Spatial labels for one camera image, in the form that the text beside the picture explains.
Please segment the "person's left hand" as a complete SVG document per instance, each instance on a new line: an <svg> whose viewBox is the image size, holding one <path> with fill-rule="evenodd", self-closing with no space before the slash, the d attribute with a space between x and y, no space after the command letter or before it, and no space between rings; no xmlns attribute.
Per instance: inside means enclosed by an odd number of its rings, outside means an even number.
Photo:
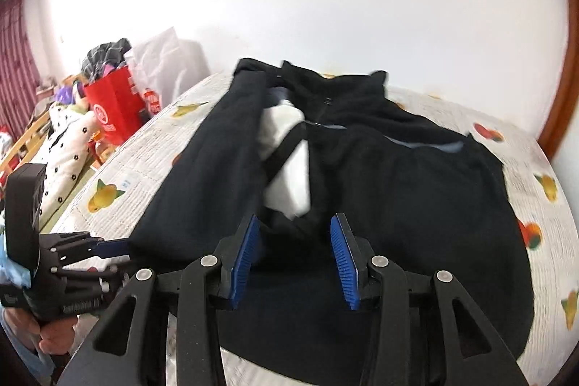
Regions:
<svg viewBox="0 0 579 386"><path fill-rule="evenodd" d="M64 355L73 347L77 317L66 317L40 326L27 310L8 307L3 319L12 334L29 350L46 355Z"/></svg>

